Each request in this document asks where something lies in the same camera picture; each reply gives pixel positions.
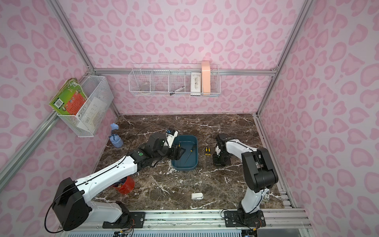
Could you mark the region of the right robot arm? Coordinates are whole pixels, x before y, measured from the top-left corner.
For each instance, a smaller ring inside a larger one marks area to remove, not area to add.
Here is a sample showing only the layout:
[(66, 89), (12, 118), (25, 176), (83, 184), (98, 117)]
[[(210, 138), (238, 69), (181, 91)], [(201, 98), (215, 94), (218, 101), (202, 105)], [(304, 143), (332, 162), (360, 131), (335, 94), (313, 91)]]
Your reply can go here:
[(242, 161), (248, 187), (240, 208), (243, 214), (255, 214), (260, 210), (265, 195), (278, 182), (277, 171), (266, 148), (253, 148), (226, 134), (218, 134), (215, 153), (212, 155), (214, 165), (231, 164), (232, 155)]

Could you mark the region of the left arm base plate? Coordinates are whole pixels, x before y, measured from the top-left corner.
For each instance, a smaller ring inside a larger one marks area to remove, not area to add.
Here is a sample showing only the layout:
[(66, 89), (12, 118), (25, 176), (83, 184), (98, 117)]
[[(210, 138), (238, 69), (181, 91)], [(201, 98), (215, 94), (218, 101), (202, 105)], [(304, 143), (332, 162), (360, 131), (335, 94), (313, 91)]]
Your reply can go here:
[(103, 229), (130, 229), (137, 228), (142, 229), (144, 227), (146, 218), (146, 212), (137, 211), (137, 212), (129, 212), (123, 213), (119, 219), (115, 222), (104, 222), (102, 225)]

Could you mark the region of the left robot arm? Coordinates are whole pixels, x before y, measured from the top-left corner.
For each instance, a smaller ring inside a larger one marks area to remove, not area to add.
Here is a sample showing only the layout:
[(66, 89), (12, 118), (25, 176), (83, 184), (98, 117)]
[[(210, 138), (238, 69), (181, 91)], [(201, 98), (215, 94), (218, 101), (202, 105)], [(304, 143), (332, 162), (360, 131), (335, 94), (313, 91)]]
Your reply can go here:
[(122, 202), (100, 203), (93, 198), (123, 178), (153, 167), (164, 158), (179, 159), (185, 149), (173, 144), (178, 134), (172, 128), (165, 134), (154, 133), (148, 142), (104, 169), (75, 181), (71, 178), (61, 181), (49, 210), (54, 211), (62, 230), (71, 231), (89, 222), (101, 222), (106, 229), (132, 229), (137, 221)]

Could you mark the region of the teal plastic storage box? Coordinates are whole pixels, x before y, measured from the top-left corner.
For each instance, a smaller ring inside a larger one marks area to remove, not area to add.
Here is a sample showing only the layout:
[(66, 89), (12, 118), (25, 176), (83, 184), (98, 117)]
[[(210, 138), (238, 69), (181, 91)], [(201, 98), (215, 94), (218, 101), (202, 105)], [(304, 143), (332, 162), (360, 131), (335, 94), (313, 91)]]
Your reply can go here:
[(190, 149), (192, 148), (193, 144), (198, 145), (198, 140), (196, 136), (194, 135), (179, 135), (175, 138), (174, 144), (181, 143), (181, 146), (186, 149), (186, 152), (182, 155), (182, 157), (179, 160), (172, 160), (171, 164), (177, 171), (192, 171), (194, 170), (198, 165), (198, 148), (194, 149), (193, 153), (189, 157), (186, 164), (186, 158), (188, 154), (190, 153)]

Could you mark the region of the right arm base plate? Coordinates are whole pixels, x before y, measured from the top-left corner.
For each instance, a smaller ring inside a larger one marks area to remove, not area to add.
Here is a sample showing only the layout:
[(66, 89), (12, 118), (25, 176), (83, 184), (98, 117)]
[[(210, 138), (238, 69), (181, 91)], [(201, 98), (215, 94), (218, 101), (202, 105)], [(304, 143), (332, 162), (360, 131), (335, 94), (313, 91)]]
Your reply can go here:
[(252, 214), (246, 214), (242, 209), (238, 209), (237, 211), (225, 209), (221, 211), (221, 217), (224, 219), (226, 227), (258, 229), (266, 226), (265, 217), (261, 210)]

